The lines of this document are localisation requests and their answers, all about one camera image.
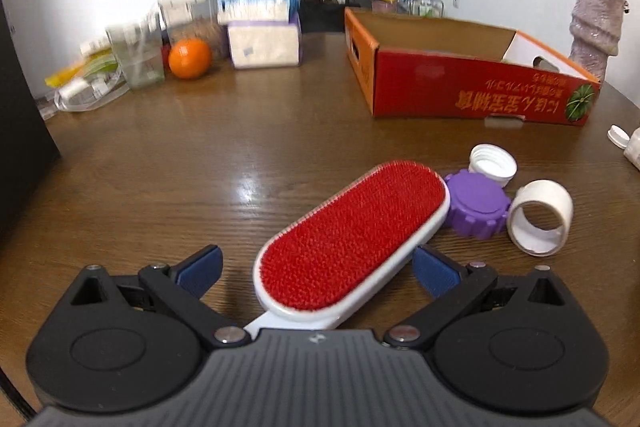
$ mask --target tape roll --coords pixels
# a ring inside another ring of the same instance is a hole
[[[532,203],[548,208],[558,218],[559,227],[543,230],[532,225],[523,210],[523,206]],[[509,209],[507,230],[523,252],[546,257],[564,246],[573,217],[574,201],[566,188],[551,180],[536,180],[517,191]]]

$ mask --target ribbed gray surface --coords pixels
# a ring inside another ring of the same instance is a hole
[[[118,417],[53,407],[31,427],[498,427],[608,425],[581,410],[553,419],[487,412],[450,393],[420,354],[381,346],[370,331],[266,330],[213,354],[180,394]]]

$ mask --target wooden table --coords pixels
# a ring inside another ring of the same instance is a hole
[[[574,198],[569,240],[545,261],[609,346],[609,378],[596,404],[620,426],[640,423],[640,172],[606,136],[633,130],[640,111],[605,86],[584,128],[527,123],[488,129],[472,120],[374,120],[344,53],[344,36],[305,38],[301,68],[229,67],[196,82],[126,94],[49,129],[63,159],[37,190],[0,253],[0,363],[27,399],[30,340],[82,266],[135,273],[174,263],[207,243],[225,253],[222,279],[204,301],[240,324],[260,314],[251,267],[272,235],[373,166],[396,158],[441,174],[495,143],[518,162],[507,192],[549,178]],[[460,263],[501,273],[540,263],[501,234],[451,231],[433,244]],[[345,324],[380,333],[429,301],[409,269]],[[18,415],[0,399],[0,424]]]

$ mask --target pink vase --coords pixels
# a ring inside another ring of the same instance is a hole
[[[569,26],[574,44],[569,58],[601,82],[607,60],[618,54],[625,0],[577,0]]]

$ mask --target purple lid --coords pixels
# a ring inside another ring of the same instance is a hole
[[[497,182],[466,169],[449,174],[444,181],[451,196],[445,225],[458,235],[478,239],[488,239],[504,229],[511,200]]]

